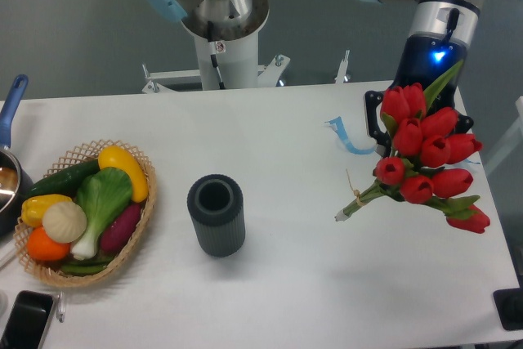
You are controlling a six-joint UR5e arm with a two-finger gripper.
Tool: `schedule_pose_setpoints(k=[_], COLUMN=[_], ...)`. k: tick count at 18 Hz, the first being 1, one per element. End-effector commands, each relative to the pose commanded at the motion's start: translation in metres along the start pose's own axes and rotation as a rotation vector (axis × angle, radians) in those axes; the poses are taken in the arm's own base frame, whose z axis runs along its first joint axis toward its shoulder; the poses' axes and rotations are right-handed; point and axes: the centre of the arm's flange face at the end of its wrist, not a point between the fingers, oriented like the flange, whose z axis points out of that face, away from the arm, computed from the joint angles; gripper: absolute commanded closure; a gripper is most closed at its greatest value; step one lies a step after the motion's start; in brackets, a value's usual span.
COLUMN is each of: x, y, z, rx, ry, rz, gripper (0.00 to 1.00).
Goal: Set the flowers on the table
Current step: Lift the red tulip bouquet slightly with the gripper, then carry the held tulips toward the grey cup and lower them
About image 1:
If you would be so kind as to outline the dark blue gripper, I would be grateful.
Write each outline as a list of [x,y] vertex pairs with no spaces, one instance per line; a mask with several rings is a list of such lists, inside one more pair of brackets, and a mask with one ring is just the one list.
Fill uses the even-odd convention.
[[[405,87],[420,83],[426,89],[451,66],[467,57],[467,49],[460,43],[443,42],[441,39],[413,35],[405,43],[393,86]],[[391,154],[391,138],[378,124],[378,107],[382,104],[384,91],[367,91],[364,94],[364,112],[367,132],[375,140],[375,151],[379,155]],[[453,134],[466,134],[474,120],[458,114]]]

